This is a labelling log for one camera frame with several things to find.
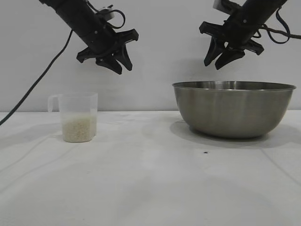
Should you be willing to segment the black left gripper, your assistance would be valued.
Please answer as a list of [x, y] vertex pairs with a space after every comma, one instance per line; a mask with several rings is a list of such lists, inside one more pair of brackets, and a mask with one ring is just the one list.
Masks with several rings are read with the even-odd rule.
[[77, 54], [77, 60], [82, 63], [87, 59], [96, 58], [95, 63], [98, 66], [121, 75], [122, 67], [117, 61], [128, 71], [133, 69], [126, 44], [137, 41], [138, 38], [139, 34], [135, 29], [115, 32], [110, 26], [103, 25], [80, 38], [87, 45], [87, 48]]

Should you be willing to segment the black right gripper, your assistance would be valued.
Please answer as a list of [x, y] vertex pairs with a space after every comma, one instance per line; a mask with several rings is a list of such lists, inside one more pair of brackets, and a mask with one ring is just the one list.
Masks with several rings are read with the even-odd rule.
[[224, 24], [213, 24], [203, 22], [199, 31], [202, 34], [211, 36], [210, 46], [204, 59], [204, 65], [209, 66], [215, 60], [215, 68], [221, 69], [232, 61], [245, 56], [244, 50], [249, 50], [260, 55], [264, 48], [261, 44], [252, 40], [253, 35], [258, 31], [258, 26], [247, 22], [239, 16], [229, 16]]

